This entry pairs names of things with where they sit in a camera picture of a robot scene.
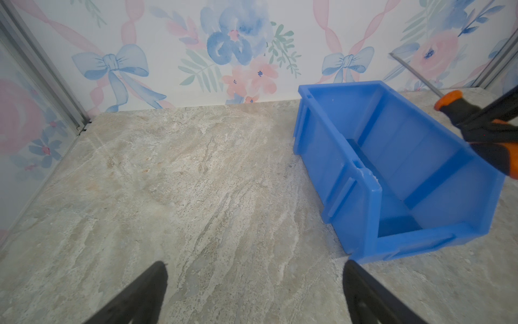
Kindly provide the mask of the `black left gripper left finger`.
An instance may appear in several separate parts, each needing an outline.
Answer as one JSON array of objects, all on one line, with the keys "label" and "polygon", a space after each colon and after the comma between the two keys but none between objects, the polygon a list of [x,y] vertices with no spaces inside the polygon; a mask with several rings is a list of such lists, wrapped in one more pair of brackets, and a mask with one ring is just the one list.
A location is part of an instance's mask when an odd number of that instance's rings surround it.
[{"label": "black left gripper left finger", "polygon": [[87,323],[157,323],[167,290],[166,264],[154,262]]}]

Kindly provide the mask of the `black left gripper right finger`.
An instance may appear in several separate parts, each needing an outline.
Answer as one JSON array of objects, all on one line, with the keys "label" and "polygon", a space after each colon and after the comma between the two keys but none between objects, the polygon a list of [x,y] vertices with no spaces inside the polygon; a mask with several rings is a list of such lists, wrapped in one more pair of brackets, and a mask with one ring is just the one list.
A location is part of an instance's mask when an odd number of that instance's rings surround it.
[{"label": "black left gripper right finger", "polygon": [[424,323],[354,260],[343,269],[343,291],[352,323]]}]

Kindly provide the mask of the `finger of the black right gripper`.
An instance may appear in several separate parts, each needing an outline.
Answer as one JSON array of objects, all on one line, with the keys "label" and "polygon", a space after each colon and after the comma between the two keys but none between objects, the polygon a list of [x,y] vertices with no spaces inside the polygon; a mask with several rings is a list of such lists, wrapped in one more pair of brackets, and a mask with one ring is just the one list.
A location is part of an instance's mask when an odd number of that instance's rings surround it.
[{"label": "finger of the black right gripper", "polygon": [[469,143],[516,143],[517,86],[470,116],[461,124],[461,134]]}]

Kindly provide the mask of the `blue plastic storage bin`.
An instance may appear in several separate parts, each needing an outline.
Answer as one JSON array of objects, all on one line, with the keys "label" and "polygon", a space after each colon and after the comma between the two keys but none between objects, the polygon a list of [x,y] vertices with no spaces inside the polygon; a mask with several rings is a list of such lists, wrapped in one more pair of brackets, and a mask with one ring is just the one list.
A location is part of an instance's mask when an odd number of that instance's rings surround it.
[{"label": "blue plastic storage bin", "polygon": [[487,235],[505,177],[384,82],[302,85],[299,155],[344,251],[389,261]]}]

